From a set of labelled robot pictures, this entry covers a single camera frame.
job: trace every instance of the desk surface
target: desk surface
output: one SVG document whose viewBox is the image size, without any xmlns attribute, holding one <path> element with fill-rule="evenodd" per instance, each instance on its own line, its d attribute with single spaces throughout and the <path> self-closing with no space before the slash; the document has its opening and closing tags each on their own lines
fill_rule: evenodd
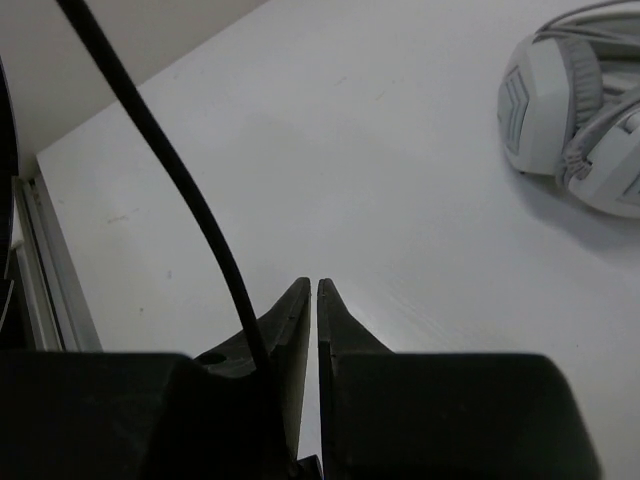
<svg viewBox="0 0 640 480">
<path fill-rule="evenodd" d="M 258 313 L 296 277 L 329 276 L 394 350 L 545 353 L 609 477 L 628 478 L 640 467 L 640 224 L 515 174 L 495 117 L 516 42 L 584 2 L 494 3 L 271 0 L 142 92 Z M 240 328 L 119 105 L 39 163 L 105 349 L 195 354 Z M 316 382 L 312 363 L 305 453 L 319 447 Z"/>
</svg>

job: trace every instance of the black plastic part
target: black plastic part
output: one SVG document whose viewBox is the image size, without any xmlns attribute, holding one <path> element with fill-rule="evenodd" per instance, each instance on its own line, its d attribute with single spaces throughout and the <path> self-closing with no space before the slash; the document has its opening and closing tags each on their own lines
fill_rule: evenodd
<svg viewBox="0 0 640 480">
<path fill-rule="evenodd" d="M 394 354 L 318 289 L 326 478 L 595 479 L 571 390 L 547 358 Z"/>
<path fill-rule="evenodd" d="M 286 417 L 297 426 L 304 374 L 295 382 L 305 371 L 309 302 L 309 280 L 299 279 L 259 319 L 283 383 Z M 283 448 L 255 367 L 245 362 L 244 339 L 215 350 L 200 361 L 173 354 L 0 354 L 2 478 L 297 474 L 277 454 Z"/>
<path fill-rule="evenodd" d="M 9 308 L 12 291 L 13 280 L 5 280 L 0 278 L 0 331 L 2 330 L 2 325 Z"/>
<path fill-rule="evenodd" d="M 13 223 L 13 180 L 18 175 L 16 137 L 9 87 L 0 59 L 0 278 L 5 278 L 9 263 Z"/>
</svg>

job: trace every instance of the headphone cable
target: headphone cable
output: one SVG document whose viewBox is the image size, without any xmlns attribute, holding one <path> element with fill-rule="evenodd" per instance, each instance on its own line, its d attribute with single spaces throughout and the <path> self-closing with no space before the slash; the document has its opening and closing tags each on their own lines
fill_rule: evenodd
<svg viewBox="0 0 640 480">
<path fill-rule="evenodd" d="M 286 461 L 291 463 L 292 459 L 286 447 L 286 434 L 277 384 L 269 361 L 269 354 L 258 328 L 256 315 L 240 270 L 216 219 L 193 177 L 140 96 L 87 4 L 84 0 L 56 0 L 56 2 L 140 134 L 176 185 L 216 257 L 238 312 L 257 374 L 266 394 L 267 408 L 270 410 L 267 416 L 272 421 L 271 428 L 275 429 L 272 433 L 286 450 L 281 454 L 286 455 Z"/>
</svg>

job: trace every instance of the white headset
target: white headset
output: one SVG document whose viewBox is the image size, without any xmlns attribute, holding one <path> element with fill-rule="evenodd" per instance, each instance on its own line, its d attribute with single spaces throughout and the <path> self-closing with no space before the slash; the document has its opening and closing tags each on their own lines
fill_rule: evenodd
<svg viewBox="0 0 640 480">
<path fill-rule="evenodd" d="M 555 175 L 588 205 L 640 218 L 640 10 L 543 25 L 511 55 L 498 97 L 504 152 L 519 171 Z"/>
</svg>

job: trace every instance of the white wall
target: white wall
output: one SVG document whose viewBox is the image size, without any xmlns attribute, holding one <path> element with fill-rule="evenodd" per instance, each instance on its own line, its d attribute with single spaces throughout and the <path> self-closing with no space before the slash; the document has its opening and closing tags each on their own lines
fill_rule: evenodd
<svg viewBox="0 0 640 480">
<path fill-rule="evenodd" d="M 141 83 L 265 0 L 87 0 L 129 73 Z M 114 97 L 54 0 L 3 0 L 0 55 L 23 158 Z"/>
</svg>

